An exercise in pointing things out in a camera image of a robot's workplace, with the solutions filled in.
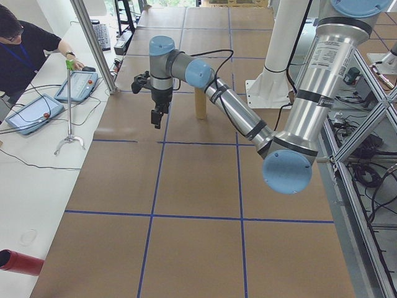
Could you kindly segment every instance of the ur robot arm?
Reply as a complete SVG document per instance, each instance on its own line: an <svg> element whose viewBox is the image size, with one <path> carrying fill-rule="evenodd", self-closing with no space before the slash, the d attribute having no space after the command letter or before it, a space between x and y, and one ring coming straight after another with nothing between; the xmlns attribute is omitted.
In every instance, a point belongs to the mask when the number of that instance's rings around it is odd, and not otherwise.
<svg viewBox="0 0 397 298"><path fill-rule="evenodd" d="M275 191L293 194L310 182L311 165L318 153L317 139L332 107L339 84L357 46L368 40L378 14L390 0L322 0L314 50L285 128L274 132L204 61L175 48L174 41L156 36L149 45L150 72L134 78L132 91L151 90L156 107L151 121L160 128L168 113L173 79L201 89L252 141L264 159L262 174Z"/></svg>

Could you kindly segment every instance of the white table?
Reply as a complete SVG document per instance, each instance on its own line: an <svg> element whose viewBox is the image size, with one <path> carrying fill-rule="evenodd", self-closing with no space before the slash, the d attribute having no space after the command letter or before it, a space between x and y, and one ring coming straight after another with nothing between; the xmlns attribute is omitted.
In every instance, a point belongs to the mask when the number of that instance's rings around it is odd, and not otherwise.
<svg viewBox="0 0 397 298"><path fill-rule="evenodd" d="M115 30L110 30L110 35L114 45ZM79 24L72 24L64 39L85 65L93 66L98 70ZM104 55L111 67L116 58L113 49L104 52ZM34 86L61 84L66 77L65 58L60 53L53 53L32 84ZM57 90L58 88L39 88L40 93L50 96L53 96ZM80 168L109 96L104 82L101 82L92 96L96 99L86 99L75 107L72 113L72 122L80 124L100 102L83 125L73 126L73 133L83 138L86 150L82 149L79 142L73 142L63 145L60 153L54 155L56 146L68 136L67 121L59 120L51 121L29 136L19 133L2 134L0 140L4 143L0 149L30 164ZM35 91L28 91L18 103L27 104L38 97ZM67 112L56 118L67 120ZM8 128L10 127L5 122L0 125L2 131ZM0 250L15 250L45 259L78 174L79 171L34 168L0 152ZM0 271L1 297L29 297L36 281L37 277L34 276Z"/></svg>

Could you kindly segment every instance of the electronic equipment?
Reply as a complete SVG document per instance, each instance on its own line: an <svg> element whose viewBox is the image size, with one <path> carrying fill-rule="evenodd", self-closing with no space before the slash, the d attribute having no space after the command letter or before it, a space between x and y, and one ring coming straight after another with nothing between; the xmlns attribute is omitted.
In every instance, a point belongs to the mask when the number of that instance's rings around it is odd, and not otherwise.
<svg viewBox="0 0 397 298"><path fill-rule="evenodd" d="M94 89L98 80L98 74L90 71L72 71L71 73L71 100L73 102L82 102ZM68 80L62 84L61 88L54 96L55 99L66 102L68 101Z"/></svg>
<svg viewBox="0 0 397 298"><path fill-rule="evenodd" d="M93 24L92 28L94 29L102 51L110 50L109 30L107 29L106 24Z"/></svg>
<svg viewBox="0 0 397 298"><path fill-rule="evenodd" d="M114 45L114 52L116 55L124 56L130 46L130 42L132 39L133 33L130 30L124 31L124 33L117 40L117 43Z"/></svg>
<svg viewBox="0 0 397 298"><path fill-rule="evenodd" d="M36 98L18 112L6 118L6 122L22 135L28 135L45 125L64 110L63 105L47 94Z"/></svg>

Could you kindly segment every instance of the metal pole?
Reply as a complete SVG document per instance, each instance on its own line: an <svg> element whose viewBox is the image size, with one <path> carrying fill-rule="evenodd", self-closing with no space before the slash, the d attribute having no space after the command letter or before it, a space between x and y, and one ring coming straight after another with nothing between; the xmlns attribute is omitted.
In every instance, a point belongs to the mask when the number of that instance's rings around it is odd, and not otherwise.
<svg viewBox="0 0 397 298"><path fill-rule="evenodd" d="M94 55L100 73L106 83L107 89L109 90L109 93L113 94L116 91L116 85L112 75L110 74L109 67L107 66L105 56L100 48L94 29L92 28L91 21L83 0L70 0L70 2L77 15L77 18L79 19L81 27L83 28L83 32L87 38L89 47L92 54Z"/></svg>
<svg viewBox="0 0 397 298"><path fill-rule="evenodd" d="M72 136L72 96L71 96L71 72L68 68L68 134Z"/></svg>

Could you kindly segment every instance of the computer mouse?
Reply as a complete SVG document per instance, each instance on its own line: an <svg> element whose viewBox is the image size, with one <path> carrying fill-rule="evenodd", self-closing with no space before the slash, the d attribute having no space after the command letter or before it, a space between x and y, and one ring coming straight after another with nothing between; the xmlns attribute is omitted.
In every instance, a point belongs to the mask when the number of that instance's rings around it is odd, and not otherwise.
<svg viewBox="0 0 397 298"><path fill-rule="evenodd" d="M85 67L83 67L82 69L81 69L82 71L91 71L91 72L95 72L95 68L93 68L93 67L90 67L90 66L85 66Z"/></svg>

